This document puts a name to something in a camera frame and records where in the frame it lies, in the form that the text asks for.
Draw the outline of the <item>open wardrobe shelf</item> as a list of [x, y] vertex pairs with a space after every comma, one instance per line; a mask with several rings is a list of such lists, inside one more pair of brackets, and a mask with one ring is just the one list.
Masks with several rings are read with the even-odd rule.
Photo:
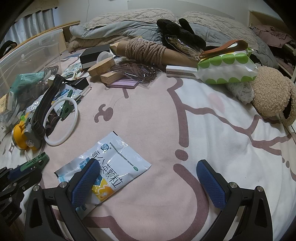
[[295, 82], [295, 39], [280, 19], [258, 11], [249, 11], [249, 27], [271, 49], [279, 71]]

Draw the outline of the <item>grey blue duvet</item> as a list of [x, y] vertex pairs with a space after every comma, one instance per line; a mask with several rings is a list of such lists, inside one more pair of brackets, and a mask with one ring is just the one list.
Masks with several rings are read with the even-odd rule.
[[[238, 27], [224, 27], [222, 32], [197, 23], [190, 23], [194, 33], [201, 37], [208, 46], [220, 46], [229, 40], [241, 39], [253, 49], [253, 54], [262, 65], [278, 68], [278, 63], [267, 44], [248, 27], [239, 24]], [[122, 21], [87, 30], [86, 24], [70, 27], [72, 38], [68, 51], [94, 47], [120, 40], [128, 40], [141, 36], [149, 41], [160, 41], [160, 30], [154, 23], [139, 21]]]

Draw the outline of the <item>blue white medicine sachet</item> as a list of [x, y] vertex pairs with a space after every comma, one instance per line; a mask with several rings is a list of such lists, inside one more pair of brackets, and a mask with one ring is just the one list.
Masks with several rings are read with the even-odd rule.
[[58, 169], [55, 174], [59, 182], [70, 181], [92, 158], [99, 162], [100, 172], [84, 204], [76, 208], [81, 219], [151, 167], [120, 136], [111, 132], [88, 151]]

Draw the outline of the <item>beige fluffy plush toy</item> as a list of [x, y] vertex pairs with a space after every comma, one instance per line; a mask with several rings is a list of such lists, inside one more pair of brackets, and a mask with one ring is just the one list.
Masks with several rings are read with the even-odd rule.
[[262, 116], [278, 116], [285, 126], [295, 121], [295, 84], [277, 69], [260, 66], [251, 82], [252, 104]]

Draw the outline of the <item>teal plastic bag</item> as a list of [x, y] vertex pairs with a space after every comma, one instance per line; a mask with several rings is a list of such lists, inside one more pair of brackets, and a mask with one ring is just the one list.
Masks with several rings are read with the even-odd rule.
[[44, 76], [44, 71], [18, 74], [10, 87], [10, 91], [17, 94], [24, 88], [36, 85], [39, 81], [43, 80]]

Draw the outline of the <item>beige quilted pillow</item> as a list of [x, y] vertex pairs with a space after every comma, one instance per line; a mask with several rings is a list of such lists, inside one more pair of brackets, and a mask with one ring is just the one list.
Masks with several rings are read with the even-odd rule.
[[114, 13], [105, 13], [83, 24], [84, 30], [93, 30], [112, 23], [122, 21], [138, 21], [155, 24], [159, 19], [166, 19], [176, 23], [177, 17], [168, 9], [148, 8], [132, 9], [128, 11], [118, 11]]
[[223, 16], [212, 15], [200, 11], [188, 11], [184, 13], [183, 18], [189, 23], [199, 24], [211, 30], [230, 37], [230, 39], [241, 39], [248, 43], [248, 46], [254, 50], [259, 50], [259, 45], [255, 33], [247, 26], [236, 20]]

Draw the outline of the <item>yellow grey headlamp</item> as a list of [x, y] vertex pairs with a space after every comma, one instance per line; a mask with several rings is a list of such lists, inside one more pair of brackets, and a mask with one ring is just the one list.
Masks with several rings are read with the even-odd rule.
[[14, 126], [11, 138], [19, 150], [40, 149], [45, 135], [45, 128], [38, 120], [34, 120], [34, 113], [28, 112], [20, 117], [20, 122]]

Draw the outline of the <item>clear plastic storage bin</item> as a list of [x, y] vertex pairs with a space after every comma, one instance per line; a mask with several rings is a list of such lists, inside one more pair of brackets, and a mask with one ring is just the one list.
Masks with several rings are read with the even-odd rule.
[[58, 36], [27, 43], [11, 52], [1, 60], [1, 123], [5, 128], [13, 128], [27, 107], [46, 92], [49, 88], [48, 78], [54, 75], [45, 75], [43, 80], [29, 88], [24, 88], [17, 94], [10, 91], [12, 83], [18, 74], [37, 73], [46, 67], [59, 66], [57, 74], [62, 74]]

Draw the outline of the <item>wooden bedside shelf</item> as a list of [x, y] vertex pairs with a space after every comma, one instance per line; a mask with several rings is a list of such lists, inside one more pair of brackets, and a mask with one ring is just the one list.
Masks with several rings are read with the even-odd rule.
[[69, 28], [71, 26], [75, 26], [75, 25], [79, 25], [80, 21], [73, 21], [73, 22], [69, 22], [63, 25], [59, 25], [56, 27], [53, 27], [51, 29], [45, 30], [41, 33], [38, 33], [37, 35], [34, 35], [32, 37], [30, 37], [29, 39], [25, 40], [24, 42], [15, 45], [13, 48], [11, 48], [9, 51], [6, 51], [4, 53], [4, 55], [1, 57], [1, 60], [3, 58], [5, 58], [6, 56], [8, 56], [11, 52], [15, 51], [16, 49], [22, 47], [23, 45], [30, 43], [32, 44], [34, 40], [36, 40], [37, 38], [39, 39], [43, 39], [46, 38], [47, 36], [52, 36], [52, 35], [57, 35], [58, 36], [58, 41], [59, 41], [59, 53], [62, 54], [63, 52], [66, 51], [67, 49], [67, 41], [66, 41], [66, 37], [64, 36], [64, 30], [66, 32], [70, 32]]

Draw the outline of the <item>green clothespin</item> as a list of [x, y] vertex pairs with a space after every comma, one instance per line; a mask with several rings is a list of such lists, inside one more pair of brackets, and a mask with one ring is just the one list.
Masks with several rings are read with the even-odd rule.
[[66, 100], [61, 109], [60, 119], [63, 121], [69, 116], [69, 114], [74, 110], [74, 105], [71, 101]]
[[20, 167], [20, 171], [24, 172], [29, 169], [31, 170], [32, 168], [43, 170], [48, 164], [49, 160], [49, 156], [45, 152], [43, 152], [30, 161], [22, 164], [22, 166]]

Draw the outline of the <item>brown hair claw clip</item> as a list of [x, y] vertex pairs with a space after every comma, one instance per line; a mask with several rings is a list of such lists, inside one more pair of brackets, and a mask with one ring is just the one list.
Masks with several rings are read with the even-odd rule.
[[50, 67], [46, 67], [44, 69], [44, 75], [56, 75], [58, 73], [59, 70], [59, 66], [55, 65], [55, 66], [50, 66]]

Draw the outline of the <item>white matchbox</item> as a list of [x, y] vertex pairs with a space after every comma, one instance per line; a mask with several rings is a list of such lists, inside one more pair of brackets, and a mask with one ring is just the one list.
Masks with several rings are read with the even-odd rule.
[[167, 65], [166, 75], [168, 77], [197, 79], [197, 69], [192, 67]]

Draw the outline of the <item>black sun visor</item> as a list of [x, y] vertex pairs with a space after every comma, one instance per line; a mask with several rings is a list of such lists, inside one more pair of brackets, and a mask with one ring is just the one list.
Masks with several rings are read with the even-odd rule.
[[14, 49], [17, 46], [17, 43], [11, 40], [6, 41], [0, 48], [1, 58], [8, 53], [10, 50]]

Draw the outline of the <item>green dotted plastic bag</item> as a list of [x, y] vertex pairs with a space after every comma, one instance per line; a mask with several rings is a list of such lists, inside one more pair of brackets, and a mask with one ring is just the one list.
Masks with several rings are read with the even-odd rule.
[[258, 75], [258, 68], [250, 59], [253, 49], [235, 51], [203, 59], [197, 64], [197, 78], [206, 84], [250, 82]]

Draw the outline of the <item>purple notepad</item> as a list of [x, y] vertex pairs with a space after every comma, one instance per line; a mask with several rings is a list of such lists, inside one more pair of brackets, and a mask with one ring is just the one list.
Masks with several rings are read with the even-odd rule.
[[106, 86], [108, 88], [124, 88], [124, 89], [135, 89], [138, 86], [138, 81], [123, 78], [120, 80], [117, 80], [111, 84], [107, 84]]

